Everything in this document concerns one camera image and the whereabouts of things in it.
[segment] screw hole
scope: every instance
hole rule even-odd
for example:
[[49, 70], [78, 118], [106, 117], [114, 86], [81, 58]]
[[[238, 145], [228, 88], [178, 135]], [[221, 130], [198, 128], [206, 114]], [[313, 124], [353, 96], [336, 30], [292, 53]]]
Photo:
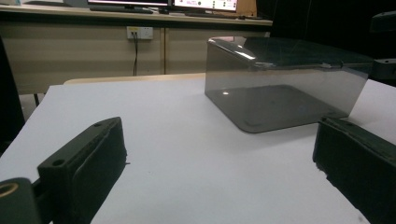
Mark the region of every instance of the screw hole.
[[0, 186], [0, 198], [11, 194], [18, 188], [17, 183], [7, 183]]
[[64, 164], [64, 160], [57, 160], [57, 161], [52, 163], [53, 166], [60, 166], [62, 164]]

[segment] monitor screen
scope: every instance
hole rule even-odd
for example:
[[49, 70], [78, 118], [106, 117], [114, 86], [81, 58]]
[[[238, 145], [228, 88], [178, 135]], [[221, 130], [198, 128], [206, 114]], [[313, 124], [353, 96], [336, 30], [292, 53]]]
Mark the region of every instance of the monitor screen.
[[191, 7], [207, 10], [236, 11], [238, 0], [173, 0], [173, 7]]
[[167, 7], [168, 0], [88, 0], [88, 4], [130, 7]]

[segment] transparent plastic box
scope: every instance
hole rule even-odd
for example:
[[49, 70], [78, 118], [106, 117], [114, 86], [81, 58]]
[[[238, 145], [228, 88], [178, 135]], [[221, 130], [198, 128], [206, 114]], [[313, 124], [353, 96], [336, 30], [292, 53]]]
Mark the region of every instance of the transparent plastic box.
[[348, 117], [373, 59], [303, 40], [213, 37], [206, 96], [242, 131], [262, 133]]

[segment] wall outlet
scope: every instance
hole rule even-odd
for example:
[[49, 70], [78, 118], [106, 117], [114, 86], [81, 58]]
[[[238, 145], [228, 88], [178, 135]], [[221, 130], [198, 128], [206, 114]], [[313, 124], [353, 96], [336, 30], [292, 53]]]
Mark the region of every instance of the wall outlet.
[[128, 39], [133, 39], [133, 33], [137, 34], [138, 39], [152, 39], [153, 31], [152, 27], [137, 27], [137, 26], [127, 26], [126, 36]]

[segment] white table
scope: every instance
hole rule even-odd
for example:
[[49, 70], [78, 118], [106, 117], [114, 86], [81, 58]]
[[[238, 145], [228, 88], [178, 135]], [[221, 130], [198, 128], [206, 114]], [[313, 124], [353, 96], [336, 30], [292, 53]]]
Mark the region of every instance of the white table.
[[[205, 80], [50, 87], [0, 159], [0, 180], [102, 119], [121, 117], [127, 165], [92, 223], [368, 223], [312, 162], [317, 124], [239, 131]], [[396, 89], [369, 80], [350, 121], [396, 143]]]

